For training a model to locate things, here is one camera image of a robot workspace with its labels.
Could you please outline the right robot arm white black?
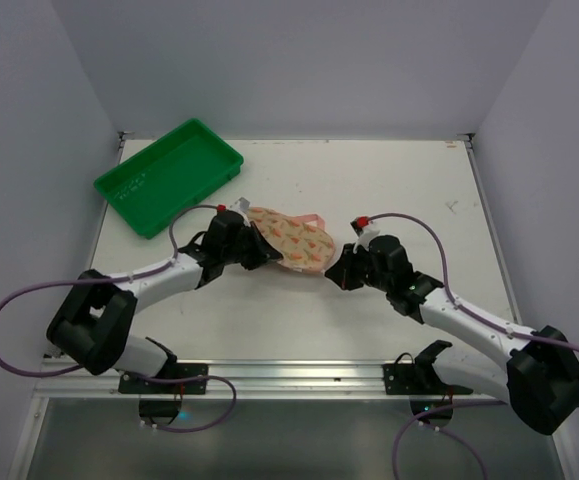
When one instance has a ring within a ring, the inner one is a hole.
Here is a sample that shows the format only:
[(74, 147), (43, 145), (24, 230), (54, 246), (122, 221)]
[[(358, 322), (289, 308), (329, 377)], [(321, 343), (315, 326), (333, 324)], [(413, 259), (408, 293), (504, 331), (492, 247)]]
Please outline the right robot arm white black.
[(398, 238), (345, 245), (325, 276), (345, 291), (375, 288), (400, 315), (462, 341), (436, 340), (410, 364), (384, 365), (387, 393), (487, 395), (543, 435), (579, 407), (579, 360), (559, 330), (535, 331), (486, 312), (472, 318), (469, 303), (451, 300), (441, 281), (414, 269)]

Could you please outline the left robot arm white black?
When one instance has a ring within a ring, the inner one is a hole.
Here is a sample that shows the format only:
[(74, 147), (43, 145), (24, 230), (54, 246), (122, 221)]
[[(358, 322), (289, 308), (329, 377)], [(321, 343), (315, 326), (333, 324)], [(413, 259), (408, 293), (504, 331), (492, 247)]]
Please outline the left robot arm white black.
[(120, 276), (83, 272), (46, 331), (49, 342), (92, 375), (110, 369), (165, 378), (177, 357), (162, 343), (130, 334), (134, 316), (178, 293), (200, 289), (238, 264), (255, 270), (282, 258), (261, 231), (232, 210), (216, 213), (201, 240)]

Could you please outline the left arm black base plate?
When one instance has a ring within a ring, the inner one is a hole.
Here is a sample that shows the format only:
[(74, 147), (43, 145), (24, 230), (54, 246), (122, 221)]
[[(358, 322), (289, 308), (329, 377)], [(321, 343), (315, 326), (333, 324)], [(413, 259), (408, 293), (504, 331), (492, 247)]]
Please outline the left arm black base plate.
[(146, 379), (124, 373), (119, 381), (118, 392), (138, 395), (138, 415), (141, 420), (171, 425), (182, 412), (185, 395), (204, 395), (209, 373), (205, 363), (176, 363), (165, 365), (154, 378)]

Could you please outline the pink bra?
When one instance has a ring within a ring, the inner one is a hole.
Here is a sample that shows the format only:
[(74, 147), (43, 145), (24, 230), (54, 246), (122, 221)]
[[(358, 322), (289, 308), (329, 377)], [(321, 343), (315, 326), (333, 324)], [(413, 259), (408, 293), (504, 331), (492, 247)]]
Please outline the pink bra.
[(321, 230), (325, 229), (325, 221), (318, 214), (312, 213), (312, 214), (293, 216), (292, 219), (297, 221), (297, 222), (302, 222), (305, 224), (308, 224), (308, 223), (314, 224), (317, 228), (319, 228)]

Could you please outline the carrot print laundry bag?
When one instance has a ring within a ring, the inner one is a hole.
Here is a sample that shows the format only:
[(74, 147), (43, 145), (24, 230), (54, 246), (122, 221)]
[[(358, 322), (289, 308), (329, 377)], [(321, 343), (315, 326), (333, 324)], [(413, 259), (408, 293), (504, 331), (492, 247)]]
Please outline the carrot print laundry bag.
[(250, 207), (247, 218), (282, 255), (283, 268), (301, 273), (322, 273), (336, 253), (333, 238), (314, 224), (297, 222), (278, 211)]

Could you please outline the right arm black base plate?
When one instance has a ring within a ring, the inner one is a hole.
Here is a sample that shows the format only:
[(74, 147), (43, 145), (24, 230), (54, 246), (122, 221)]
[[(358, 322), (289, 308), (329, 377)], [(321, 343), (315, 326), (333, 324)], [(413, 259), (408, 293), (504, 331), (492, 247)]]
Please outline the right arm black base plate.
[(433, 369), (438, 356), (439, 350), (429, 347), (415, 357), (405, 352), (384, 363), (381, 368), (385, 393), (407, 396), (413, 415), (450, 405), (455, 395), (472, 395), (472, 389), (440, 379)]

